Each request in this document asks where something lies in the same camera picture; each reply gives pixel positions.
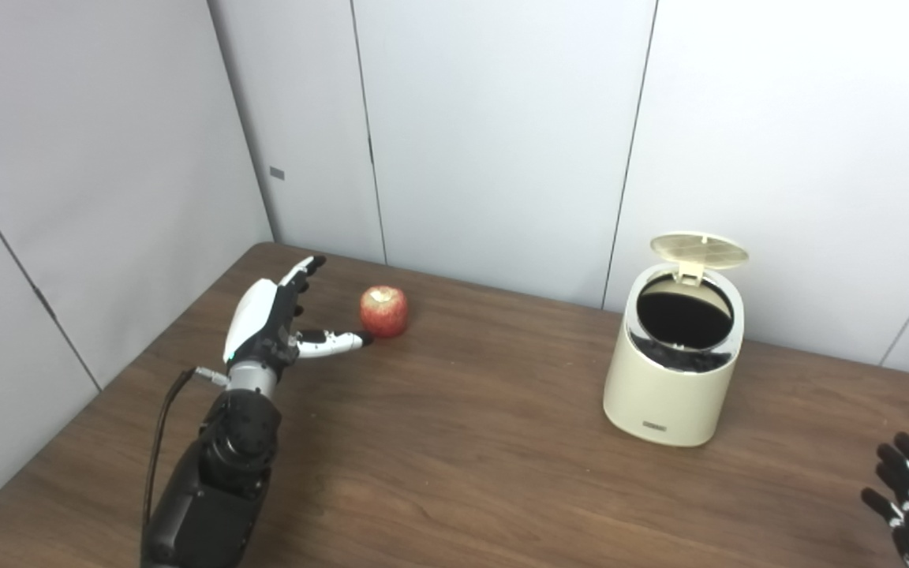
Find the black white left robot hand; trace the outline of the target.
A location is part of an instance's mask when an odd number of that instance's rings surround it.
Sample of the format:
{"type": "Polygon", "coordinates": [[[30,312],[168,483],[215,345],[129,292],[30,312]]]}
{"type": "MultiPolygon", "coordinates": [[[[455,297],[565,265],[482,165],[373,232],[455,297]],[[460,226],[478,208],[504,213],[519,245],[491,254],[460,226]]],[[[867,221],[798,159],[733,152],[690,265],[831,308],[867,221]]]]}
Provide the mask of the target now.
{"type": "Polygon", "coordinates": [[[307,256],[281,280],[259,279],[249,287],[225,338],[223,360],[228,370],[250,362],[281,373],[298,360],[357,351],[374,342],[367,331],[293,331],[294,320],[303,313],[299,296],[325,263],[325,256],[307,256]]]}

